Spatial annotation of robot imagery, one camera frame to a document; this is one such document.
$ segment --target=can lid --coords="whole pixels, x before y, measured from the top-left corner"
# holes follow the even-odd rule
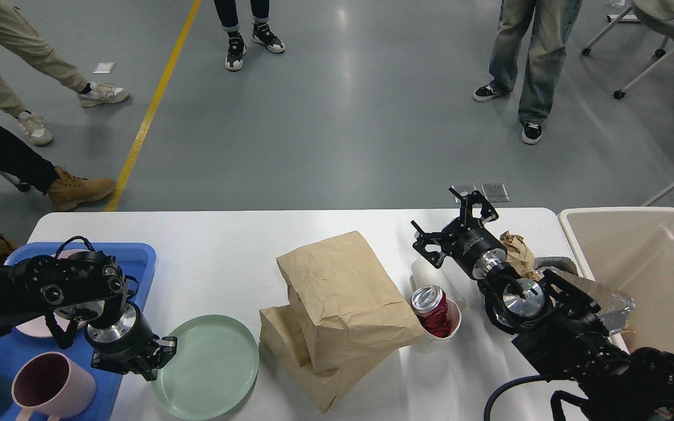
[[[438,285],[426,285],[412,293],[410,303],[415,313],[422,315],[436,309],[444,295],[443,290]]]

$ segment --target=beige plastic bin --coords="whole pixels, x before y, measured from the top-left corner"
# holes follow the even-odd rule
[[[674,353],[674,208],[581,208],[558,216],[585,277],[633,296],[629,351]]]

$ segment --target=black sneaker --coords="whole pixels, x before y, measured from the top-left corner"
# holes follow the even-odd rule
[[[286,50],[286,45],[270,31],[270,26],[267,23],[254,24],[253,38],[255,43],[266,46],[267,50],[272,51],[272,53],[280,54]]]
[[[241,70],[244,54],[246,54],[246,43],[243,42],[243,38],[228,38],[228,56],[225,57],[225,68],[231,72]]]
[[[537,144],[542,137],[542,125],[540,123],[524,123],[522,129],[522,141],[526,144]]]
[[[493,86],[485,85],[478,88],[477,91],[473,94],[473,99],[479,103],[484,103],[485,101],[490,101],[496,96],[501,96],[505,92],[497,91]]]

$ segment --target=yellow floor line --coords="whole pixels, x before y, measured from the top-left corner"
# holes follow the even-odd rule
[[[187,35],[192,27],[200,3],[201,0],[194,0],[192,10],[189,11],[189,16],[187,16],[187,21],[184,22],[184,27],[178,35],[176,45],[173,47],[171,53],[171,58],[168,59],[166,69],[163,71],[163,77],[160,78],[160,83],[158,83],[157,89],[155,89],[155,95],[153,95],[152,101],[150,101],[150,107],[147,108],[147,112],[145,113],[145,119],[142,120],[142,125],[139,126],[139,131],[134,138],[132,148],[129,149],[129,155],[126,157],[123,168],[121,168],[121,173],[118,175],[116,190],[111,195],[108,204],[105,205],[106,212],[113,212],[118,206],[118,201],[121,199],[123,189],[126,187],[126,182],[129,181],[129,176],[132,173],[132,168],[134,168],[139,151],[142,149],[142,144],[145,143],[145,136],[147,136],[147,131],[150,130],[150,125],[152,125],[152,120],[155,117],[155,111],[157,111],[157,107],[160,105],[160,100],[163,99],[163,93],[165,93],[166,86],[168,86],[168,80],[171,79],[171,74],[173,74],[173,69],[176,67],[178,56],[180,55],[182,48],[184,48],[184,43],[187,40]]]

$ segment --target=green plate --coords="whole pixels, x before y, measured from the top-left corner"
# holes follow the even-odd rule
[[[259,370],[254,336],[235,318],[203,315],[171,332],[176,356],[152,382],[160,405],[173,416],[203,421],[222,415],[248,394]]]

